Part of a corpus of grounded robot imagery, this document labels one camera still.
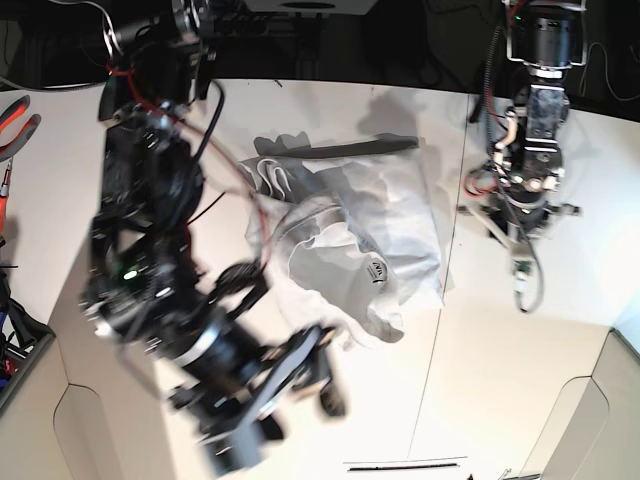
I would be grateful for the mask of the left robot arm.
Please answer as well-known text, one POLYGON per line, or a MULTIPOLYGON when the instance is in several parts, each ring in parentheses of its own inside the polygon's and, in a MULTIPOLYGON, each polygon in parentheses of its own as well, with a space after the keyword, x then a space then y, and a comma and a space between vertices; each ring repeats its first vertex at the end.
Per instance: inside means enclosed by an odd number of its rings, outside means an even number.
POLYGON ((571 205, 554 205, 549 197, 565 176, 557 135, 570 110, 565 77, 587 61, 586 10, 583 1, 508 1, 505 20, 491 40, 479 101, 488 158, 469 170, 463 183, 477 205, 460 210, 484 224, 521 269, 534 263, 533 242, 553 217, 580 212, 571 205), (502 115, 492 97, 500 45, 508 61, 525 69, 524 79, 513 83, 512 103, 502 115))

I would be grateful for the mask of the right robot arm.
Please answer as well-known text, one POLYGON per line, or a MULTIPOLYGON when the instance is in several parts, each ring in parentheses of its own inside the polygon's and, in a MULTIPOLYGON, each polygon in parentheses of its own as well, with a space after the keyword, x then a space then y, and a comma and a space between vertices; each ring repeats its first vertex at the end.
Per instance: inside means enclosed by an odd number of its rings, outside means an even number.
POLYGON ((98 113, 106 137, 86 315, 116 339, 119 360, 144 342, 193 378, 165 400, 189 411, 207 441, 241 431, 282 439, 272 408, 289 390, 316 394, 327 416, 343 417, 326 353, 332 328, 313 325, 269 346, 240 324, 269 288, 265 245, 224 270, 210 290, 198 287, 190 224, 205 186, 201 158, 225 99, 199 145, 183 131, 191 106, 219 86, 213 44, 221 9, 212 1, 99 1, 96 8, 108 78, 98 113))

